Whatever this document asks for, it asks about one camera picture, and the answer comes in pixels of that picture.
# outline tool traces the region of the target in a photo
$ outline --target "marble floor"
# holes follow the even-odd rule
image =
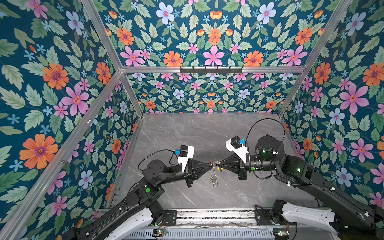
[[[201,162],[220,161],[232,153],[226,147],[226,140],[239,136],[245,138],[253,123],[262,118],[278,119],[276,114],[157,114],[144,115],[143,123],[134,148],[131,150],[127,170],[122,174],[123,184],[114,197],[114,203],[121,201],[131,185],[142,178],[137,164],[147,155],[161,149],[179,149],[180,145],[195,147],[194,159]],[[284,131],[274,121],[261,121],[252,129],[248,138],[250,153],[254,154],[257,140],[270,134],[278,140]],[[284,140],[285,152],[296,155],[289,136]],[[141,168],[154,159],[168,164],[169,152],[153,155],[141,164]],[[260,177],[270,172],[258,172]],[[238,180],[236,174],[224,170],[217,173],[218,186],[209,183],[210,174],[206,173],[191,188],[185,181],[162,185],[165,193],[158,199],[163,208],[240,208],[271,207],[275,199],[282,199],[306,207],[317,206],[313,196],[299,189],[288,187],[275,178],[257,179],[248,174],[248,180]]]

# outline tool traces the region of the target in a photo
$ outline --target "floral wall panel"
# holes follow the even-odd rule
[[[119,82],[20,236],[65,239],[71,227],[100,217],[98,209],[113,197],[111,189],[136,126],[137,114]]]
[[[297,66],[337,3],[113,0],[96,7],[126,66]]]
[[[297,75],[133,73],[128,78],[144,112],[275,113]]]
[[[303,159],[356,200],[381,207],[383,9],[360,1],[348,10],[285,114]]]

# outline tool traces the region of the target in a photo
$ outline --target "orange flower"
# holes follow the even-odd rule
[[[220,19],[223,16],[222,11],[212,11],[209,13],[212,19]]]
[[[119,41],[124,43],[127,46],[133,45],[133,42],[135,41],[131,31],[127,31],[125,28],[118,29],[117,36],[119,38]]]
[[[384,159],[384,136],[381,137],[381,140],[383,142],[378,142],[377,143],[377,149],[382,150],[379,155],[381,156],[382,159]]]
[[[107,84],[111,78],[111,73],[109,72],[109,67],[105,65],[105,62],[98,63],[96,68],[96,73],[99,75],[100,82]]]
[[[227,36],[232,36],[233,35],[233,30],[228,28],[227,31],[225,32],[225,34]]]
[[[164,63],[167,64],[167,67],[181,67],[183,59],[180,57],[179,53],[169,51],[169,54],[166,53],[164,57]]]
[[[217,28],[214,28],[208,34],[208,37],[209,37],[208,41],[212,43],[212,45],[216,45],[218,42],[220,42],[221,33]]]
[[[81,226],[83,225],[83,222],[84,222],[84,218],[80,219],[77,224],[76,224],[76,227],[77,228],[81,228]]]
[[[43,79],[48,82],[48,86],[51,88],[55,88],[60,90],[62,87],[65,87],[67,82],[69,82],[69,78],[67,70],[63,70],[63,66],[60,64],[55,65],[54,63],[49,64],[49,68],[43,69]]]
[[[246,67],[258,67],[260,66],[260,63],[264,61],[264,58],[262,58],[264,55],[262,53],[259,53],[259,51],[253,51],[252,53],[248,53],[247,57],[244,58],[244,66]]]
[[[274,108],[274,107],[276,107],[276,105],[277,105],[277,102],[274,101],[274,100],[272,100],[272,101],[270,101],[270,102],[267,102],[265,106],[266,106],[267,108]]]
[[[289,131],[288,123],[284,122],[284,126],[285,126],[285,129],[287,129],[287,131]]]
[[[113,183],[111,183],[110,185],[109,185],[109,187],[108,187],[108,189],[107,189],[107,195],[105,195],[105,201],[108,201],[108,199],[109,199],[109,195],[111,194],[111,191],[112,191],[112,189],[113,189]]]
[[[199,31],[197,31],[197,35],[203,36],[204,35],[204,30],[200,29]]]
[[[135,123],[133,124],[133,129],[132,129],[133,132],[136,131],[136,127],[137,127],[137,122],[135,122]]]
[[[45,139],[44,134],[36,134],[35,140],[28,138],[23,147],[27,148],[20,151],[20,160],[27,160],[24,163],[29,169],[32,169],[37,164],[37,169],[42,169],[47,166],[47,162],[51,162],[55,156],[53,153],[57,152],[57,144],[53,144],[55,140],[53,137],[48,136]]]
[[[377,86],[380,84],[380,81],[384,81],[384,63],[379,63],[378,65],[372,64],[369,66],[369,69],[366,69],[364,72],[365,77],[362,78],[363,82],[367,82],[368,86],[372,84]]]
[[[120,139],[115,139],[115,141],[112,143],[112,152],[114,154],[118,154],[119,151],[120,151],[120,147],[121,147],[121,141]]]
[[[214,101],[209,101],[207,103],[207,107],[210,108],[210,109],[214,108],[215,107],[215,102]]]
[[[147,101],[147,102],[145,103],[145,106],[146,106],[147,108],[149,108],[149,109],[155,109],[155,108],[156,108],[156,104],[155,104],[154,102],[152,102],[152,101]]]
[[[304,28],[302,31],[300,31],[295,40],[297,45],[303,45],[304,43],[308,42],[310,40],[310,37],[312,37],[312,28]]]
[[[109,13],[109,15],[111,16],[111,18],[113,18],[113,19],[118,18],[118,14],[117,14],[116,12],[114,12],[114,11],[109,11],[108,13]]]
[[[322,85],[324,82],[328,81],[329,74],[331,74],[331,69],[329,68],[331,65],[329,63],[322,63],[317,67],[316,72],[314,74],[315,82],[317,84]]]
[[[321,17],[323,15],[323,10],[319,10],[317,11],[315,14],[314,14],[314,18],[318,19],[319,17]]]
[[[32,45],[29,45],[29,49],[30,49],[32,52],[37,53],[36,48],[34,48]]]
[[[312,143],[311,139],[309,139],[309,138],[304,139],[303,147],[304,147],[305,151],[308,151],[308,152],[311,151],[312,146],[313,146],[313,143]]]

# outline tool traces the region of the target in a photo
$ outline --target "floral wallpaper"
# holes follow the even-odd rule
[[[133,73],[128,78],[144,112],[276,113],[297,74]]]
[[[96,7],[126,66],[298,66],[337,3],[110,0]]]
[[[114,69],[79,1],[3,1],[0,26],[2,228]],[[61,239],[72,224],[95,218],[135,119],[119,83],[18,239]]]
[[[284,117],[301,158],[356,200],[384,208],[384,6],[353,4]]]

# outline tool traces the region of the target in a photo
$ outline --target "table surface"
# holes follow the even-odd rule
[[[129,188],[143,175],[137,164],[147,155],[161,150],[179,149],[180,145],[195,147],[194,159],[201,162],[220,161],[232,155],[225,147],[225,142],[234,137],[245,138],[255,121],[263,118],[279,119],[276,114],[152,114],[144,115],[137,142],[131,151],[127,170],[123,171],[123,184],[115,195],[118,203],[127,194]],[[281,125],[272,120],[256,124],[248,138],[250,154],[254,154],[257,140],[269,134],[281,140],[284,131]],[[289,135],[284,140],[287,155],[296,156],[296,150]],[[144,169],[154,159],[160,159],[168,165],[170,152],[155,154],[141,164]],[[257,172],[264,177],[270,172]],[[247,180],[239,180],[237,175],[224,170],[217,172],[218,186],[212,187],[210,173],[206,173],[191,188],[185,181],[162,185],[165,193],[158,199],[163,208],[239,208],[271,207],[276,199],[293,204],[314,207],[317,202],[313,196],[294,187],[288,187],[274,177],[260,180],[248,174]]]

